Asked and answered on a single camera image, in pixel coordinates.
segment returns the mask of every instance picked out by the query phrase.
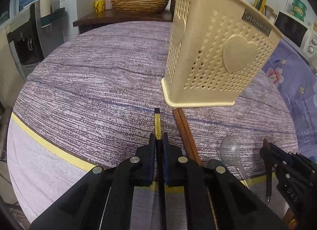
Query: pen holder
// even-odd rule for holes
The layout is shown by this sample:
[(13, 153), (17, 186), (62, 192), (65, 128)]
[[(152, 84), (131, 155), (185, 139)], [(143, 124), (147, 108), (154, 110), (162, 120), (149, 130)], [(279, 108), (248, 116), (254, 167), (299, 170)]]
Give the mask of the pen holder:
[(161, 81), (166, 103), (234, 105), (282, 36), (243, 0), (176, 0)]
[(95, 1), (95, 11), (101, 12), (106, 9), (106, 0), (96, 0)]

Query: yellow cup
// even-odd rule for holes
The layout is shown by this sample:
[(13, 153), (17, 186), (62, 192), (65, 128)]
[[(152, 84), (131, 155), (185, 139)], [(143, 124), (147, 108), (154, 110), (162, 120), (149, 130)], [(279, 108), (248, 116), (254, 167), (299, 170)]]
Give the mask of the yellow cup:
[(95, 11), (101, 12), (106, 9), (106, 0), (96, 0), (95, 1)]

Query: oven knob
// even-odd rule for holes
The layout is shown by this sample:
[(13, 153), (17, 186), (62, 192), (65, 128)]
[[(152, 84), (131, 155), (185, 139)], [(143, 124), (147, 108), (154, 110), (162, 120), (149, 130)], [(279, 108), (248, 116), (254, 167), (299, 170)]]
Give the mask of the oven knob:
[(308, 52), (309, 52), (310, 54), (313, 54), (313, 53), (314, 53), (314, 49), (313, 49), (312, 46), (309, 46), (309, 47), (308, 47)]

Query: perforated plastic surface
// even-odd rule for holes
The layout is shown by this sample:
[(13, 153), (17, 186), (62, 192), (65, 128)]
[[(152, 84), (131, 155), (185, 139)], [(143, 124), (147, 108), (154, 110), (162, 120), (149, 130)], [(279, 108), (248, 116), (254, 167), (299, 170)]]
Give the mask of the perforated plastic surface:
[(282, 34), (267, 37), (242, 20), (242, 0), (176, 0), (162, 87), (173, 107), (233, 105), (270, 57)]

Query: metal spoon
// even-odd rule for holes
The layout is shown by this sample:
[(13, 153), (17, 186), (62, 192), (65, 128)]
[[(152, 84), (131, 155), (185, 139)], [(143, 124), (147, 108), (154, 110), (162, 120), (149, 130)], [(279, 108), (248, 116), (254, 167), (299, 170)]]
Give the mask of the metal spoon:
[(236, 166), (240, 170), (245, 181), (247, 182), (247, 187), (252, 191), (252, 189), (250, 188), (251, 180), (241, 164), (240, 149), (235, 138), (233, 138), (232, 136), (226, 136), (222, 140), (222, 143), (220, 145), (220, 156), (226, 164), (230, 166)]

